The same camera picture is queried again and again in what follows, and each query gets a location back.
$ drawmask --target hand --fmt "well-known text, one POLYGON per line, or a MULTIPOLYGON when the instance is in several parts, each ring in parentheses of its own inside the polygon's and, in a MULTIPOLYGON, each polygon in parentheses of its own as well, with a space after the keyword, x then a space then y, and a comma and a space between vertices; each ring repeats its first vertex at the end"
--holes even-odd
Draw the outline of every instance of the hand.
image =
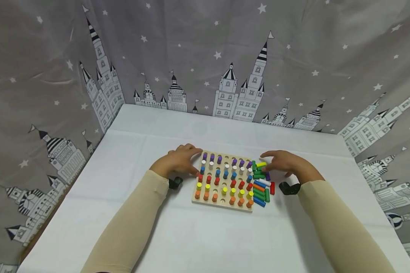
POLYGON ((273 156, 272 162, 262 167, 263 172, 276 169, 281 172, 286 172, 285 177, 289 177, 294 173, 300 184, 304 184, 308 181, 324 180, 319 171, 310 162, 300 156, 281 150, 268 151, 260 155, 261 158, 268 156, 273 156))
POLYGON ((170 150, 167 155, 158 159, 150 170, 165 178, 168 178, 171 172, 191 173, 191 175, 198 176, 199 170, 191 164, 191 157, 202 151, 190 143, 179 145, 175 151, 170 150))

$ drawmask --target fabric backdrop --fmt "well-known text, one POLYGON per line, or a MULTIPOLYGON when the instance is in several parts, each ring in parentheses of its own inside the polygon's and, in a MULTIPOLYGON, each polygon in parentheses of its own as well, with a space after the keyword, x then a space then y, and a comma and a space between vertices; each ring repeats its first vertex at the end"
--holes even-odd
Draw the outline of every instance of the fabric backdrop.
POLYGON ((123 103, 344 136, 410 256, 410 0, 1 0, 0 273, 123 103))

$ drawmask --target beige arm sleeve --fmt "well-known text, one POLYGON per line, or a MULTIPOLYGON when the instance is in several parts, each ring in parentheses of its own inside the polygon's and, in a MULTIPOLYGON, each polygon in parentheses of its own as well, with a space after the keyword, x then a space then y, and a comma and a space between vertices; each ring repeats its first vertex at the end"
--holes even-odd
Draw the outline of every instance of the beige arm sleeve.
POLYGON ((335 272, 395 273, 372 236, 328 182, 305 183, 298 196, 335 272))
POLYGON ((130 273, 167 195, 168 179, 148 170, 105 228, 81 273, 130 273))

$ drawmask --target white tablecloth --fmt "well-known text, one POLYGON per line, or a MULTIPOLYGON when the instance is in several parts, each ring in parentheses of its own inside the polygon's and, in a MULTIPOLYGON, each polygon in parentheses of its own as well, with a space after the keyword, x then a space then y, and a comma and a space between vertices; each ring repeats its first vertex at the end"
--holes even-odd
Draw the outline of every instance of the white tablecloth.
MULTIPOLYGON (((185 143, 250 158, 285 149, 308 159, 395 270, 410 273, 409 257, 341 136, 135 105, 122 107, 18 272, 79 272, 145 170, 185 143)), ((282 173, 272 178, 276 195, 264 209, 254 205, 253 213, 193 204, 193 179, 185 179, 178 191, 170 190, 136 272, 333 272, 297 196, 280 192, 282 173)))

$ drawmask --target person's left hand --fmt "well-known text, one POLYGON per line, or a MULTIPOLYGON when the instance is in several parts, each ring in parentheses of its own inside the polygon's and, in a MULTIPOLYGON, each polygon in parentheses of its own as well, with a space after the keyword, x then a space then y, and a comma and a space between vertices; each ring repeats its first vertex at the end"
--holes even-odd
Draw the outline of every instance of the person's left hand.
POLYGON ((171 172, 191 173, 198 176, 199 170, 191 164, 191 157, 202 151, 190 143, 179 145, 175 151, 170 150, 167 155, 158 159, 150 170, 165 178, 168 178, 171 172))

